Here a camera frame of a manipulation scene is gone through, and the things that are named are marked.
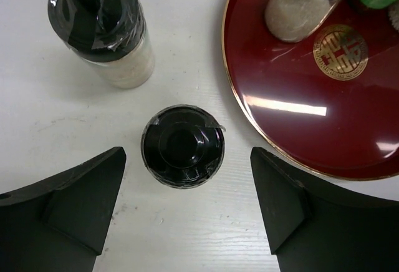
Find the black-cap amber jar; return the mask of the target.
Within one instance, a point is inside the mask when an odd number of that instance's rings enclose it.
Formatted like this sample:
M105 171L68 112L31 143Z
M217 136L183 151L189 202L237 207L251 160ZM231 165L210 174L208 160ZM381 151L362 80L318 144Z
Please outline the black-cap amber jar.
M177 189L196 188L220 169L225 128L194 105L173 105L153 116L141 137L143 163L160 183Z

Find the chrome-top salt shaker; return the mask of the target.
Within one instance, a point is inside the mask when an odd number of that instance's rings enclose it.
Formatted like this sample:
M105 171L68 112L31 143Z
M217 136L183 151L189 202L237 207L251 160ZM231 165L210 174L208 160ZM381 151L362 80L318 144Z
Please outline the chrome-top salt shaker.
M283 42L299 42L314 33L341 0L269 0L264 20Z

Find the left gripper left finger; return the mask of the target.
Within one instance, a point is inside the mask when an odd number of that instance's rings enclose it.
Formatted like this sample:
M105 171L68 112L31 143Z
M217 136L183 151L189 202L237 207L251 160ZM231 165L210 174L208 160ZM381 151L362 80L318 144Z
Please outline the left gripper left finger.
M92 271L125 171L113 147L64 172L1 194L1 271Z

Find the black-lid spice jar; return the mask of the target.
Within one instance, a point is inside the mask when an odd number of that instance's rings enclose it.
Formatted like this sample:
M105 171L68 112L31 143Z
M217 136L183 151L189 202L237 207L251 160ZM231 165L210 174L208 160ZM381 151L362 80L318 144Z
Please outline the black-lid spice jar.
M155 68L139 0L48 0L47 15L59 39L109 84L132 89Z

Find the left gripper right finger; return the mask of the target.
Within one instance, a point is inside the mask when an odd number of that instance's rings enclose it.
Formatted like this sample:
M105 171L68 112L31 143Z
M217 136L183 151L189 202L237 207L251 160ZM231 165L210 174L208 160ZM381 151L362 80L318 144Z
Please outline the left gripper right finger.
M398 270L398 202L334 185L261 147L250 160L281 271Z

